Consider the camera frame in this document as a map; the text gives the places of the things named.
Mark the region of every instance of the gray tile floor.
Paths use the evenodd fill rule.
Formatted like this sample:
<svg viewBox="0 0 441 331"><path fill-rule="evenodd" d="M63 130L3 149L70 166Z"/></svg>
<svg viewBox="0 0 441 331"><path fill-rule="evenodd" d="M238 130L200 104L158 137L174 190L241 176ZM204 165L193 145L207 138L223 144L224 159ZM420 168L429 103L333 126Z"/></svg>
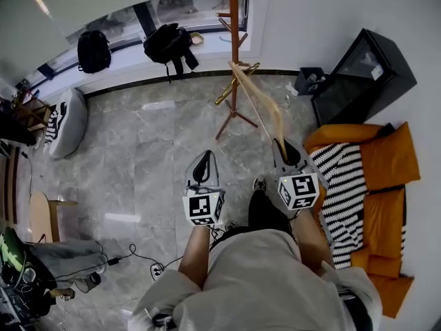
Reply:
<svg viewBox="0 0 441 331"><path fill-rule="evenodd" d="M295 77L252 79L280 104L285 134L302 142L316 125L310 98L294 97L289 91ZM54 161L41 148L28 150L32 191L78 202L77 207L59 209L62 240L97 239L109 257L127 254L131 243L139 254L163 263L181 256L191 232L181 199L184 173L204 150L216 155L227 191L223 219L245 224L252 181L259 174L271 178L275 172L270 142L261 127L236 118L218 141L214 139L228 114L227 106L216 107L214 100L229 80L188 79L93 97L88 100L88 128L74 154ZM269 116L260 105L258 109L271 133ZM238 110L257 122L242 91ZM23 239L30 239L29 174L29 163L20 158L17 229ZM131 257L108 268L102 284L90 293L57 301L41 328L126 330L130 310L152 284L149 266L149 261Z"/></svg>

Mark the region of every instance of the white shirt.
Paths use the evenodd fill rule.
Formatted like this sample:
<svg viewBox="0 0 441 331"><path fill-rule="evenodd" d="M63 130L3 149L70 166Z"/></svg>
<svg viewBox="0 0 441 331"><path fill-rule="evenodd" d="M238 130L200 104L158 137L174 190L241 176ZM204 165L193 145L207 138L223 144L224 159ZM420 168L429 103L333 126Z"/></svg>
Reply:
<svg viewBox="0 0 441 331"><path fill-rule="evenodd" d="M378 330L381 301L365 271L326 266L321 278L304 266L298 246L284 232L237 234L210 252L202 290L184 274L165 271L139 301L129 331L160 330L151 320L159 313L185 331L355 330L338 288L362 300Z"/></svg>

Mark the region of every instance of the orange sofa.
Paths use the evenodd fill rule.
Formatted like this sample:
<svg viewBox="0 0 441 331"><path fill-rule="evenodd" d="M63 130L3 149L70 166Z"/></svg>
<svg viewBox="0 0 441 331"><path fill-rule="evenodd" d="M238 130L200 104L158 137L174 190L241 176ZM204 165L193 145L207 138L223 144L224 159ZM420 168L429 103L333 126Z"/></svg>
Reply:
<svg viewBox="0 0 441 331"><path fill-rule="evenodd" d="M420 173L408 123L397 130L378 125L325 125L304 142L311 154L333 143L360 144L368 194L364 200L363 247L351 254L352 266L363 268L377 288L383 315L395 318L413 282L400 274L402 227L406 217L404 185ZM314 206L314 216L325 190Z"/></svg>

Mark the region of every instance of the black bag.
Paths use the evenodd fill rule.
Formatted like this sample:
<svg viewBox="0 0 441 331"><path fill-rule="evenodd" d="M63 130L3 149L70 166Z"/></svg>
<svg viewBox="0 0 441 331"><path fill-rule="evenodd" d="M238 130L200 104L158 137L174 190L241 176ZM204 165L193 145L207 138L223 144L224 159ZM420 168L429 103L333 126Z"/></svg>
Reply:
<svg viewBox="0 0 441 331"><path fill-rule="evenodd" d="M199 65L189 49L192 44L192 38L187 30L182 27L178 28L177 23L171 23L162 25L158 30L149 34L144 42L144 53L155 63L165 64L170 82L167 66L170 60L173 61L177 75L184 73L181 57L185 57L186 64L192 70Z"/></svg>
<svg viewBox="0 0 441 331"><path fill-rule="evenodd" d="M108 43L98 30L84 32L78 40L78 70L94 74L108 68L112 60Z"/></svg>

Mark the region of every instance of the coat rack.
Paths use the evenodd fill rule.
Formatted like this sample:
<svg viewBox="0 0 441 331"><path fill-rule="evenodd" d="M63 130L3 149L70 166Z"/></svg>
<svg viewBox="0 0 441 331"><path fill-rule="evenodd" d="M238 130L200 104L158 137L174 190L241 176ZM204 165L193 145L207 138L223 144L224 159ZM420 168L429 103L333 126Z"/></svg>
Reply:
<svg viewBox="0 0 441 331"><path fill-rule="evenodd" d="M219 21L227 28L227 30L232 35L232 60L233 62L242 67L247 67L245 70L245 74L250 75L253 73L256 68L259 67L259 63L254 64L253 66L242 63L239 61L239 48L242 45L242 43L246 40L248 37L248 34L245 33L242 38L239 39L239 9L238 9L238 0L229 0L229 13L218 13ZM231 23L228 24L223 17L228 17L231 19ZM236 78L236 75L233 73L233 79L231 83L227 86L225 91L222 93L222 95L216 100L215 104L218 106L221 104L227 96L231 93L232 94L232 102L231 104L228 101L225 101L225 103L229 107L229 115L227 117L227 120L225 120L224 124L220 127L218 134L216 135L216 140L219 139L219 137L222 135L223 130L229 123L229 121L232 118L239 117L243 120L245 120L250 125L257 128L257 124L253 123L251 120L249 120L247 117L244 117L241 113L239 113L236 109L236 103L237 103L237 87L238 87L238 81Z"/></svg>

